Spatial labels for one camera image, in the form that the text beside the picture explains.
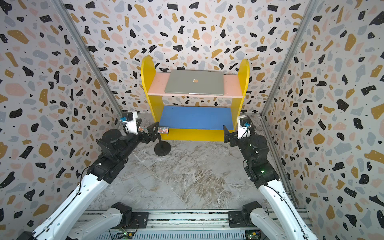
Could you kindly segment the silver laptop computer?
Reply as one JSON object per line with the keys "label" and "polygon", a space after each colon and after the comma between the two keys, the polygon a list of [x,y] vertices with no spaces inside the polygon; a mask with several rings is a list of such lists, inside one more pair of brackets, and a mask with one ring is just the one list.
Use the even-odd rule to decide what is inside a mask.
{"label": "silver laptop computer", "polygon": [[170,74],[165,93],[223,96],[224,75],[220,72],[176,70]]}

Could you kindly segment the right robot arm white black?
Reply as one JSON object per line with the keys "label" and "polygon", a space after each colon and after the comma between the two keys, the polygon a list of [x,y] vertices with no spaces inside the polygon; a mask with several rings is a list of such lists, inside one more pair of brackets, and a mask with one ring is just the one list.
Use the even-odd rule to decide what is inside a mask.
{"label": "right robot arm white black", "polygon": [[318,237],[304,222],[290,201],[280,177],[267,159],[269,148],[264,136],[249,123],[231,133],[224,128],[224,142],[238,147],[244,158],[243,168],[250,181],[268,201],[279,222],[276,223],[258,202],[243,206],[245,224],[254,225],[270,240],[316,240]]}

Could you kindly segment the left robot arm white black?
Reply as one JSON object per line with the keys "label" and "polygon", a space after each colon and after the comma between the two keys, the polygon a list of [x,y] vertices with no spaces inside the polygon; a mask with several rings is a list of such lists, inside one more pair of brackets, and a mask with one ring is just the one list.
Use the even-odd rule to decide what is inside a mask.
{"label": "left robot arm white black", "polygon": [[129,155],[140,144],[148,144],[158,139],[159,123],[138,130],[142,120],[129,121],[128,132],[122,134],[119,129],[106,131],[97,140],[102,152],[97,160],[81,174],[81,180],[75,190],[32,232],[24,231],[20,240],[92,240],[111,228],[127,224],[131,220],[132,209],[122,203],[116,203],[96,219],[76,228],[75,223],[83,215],[96,197],[105,190],[119,175],[129,159]]}

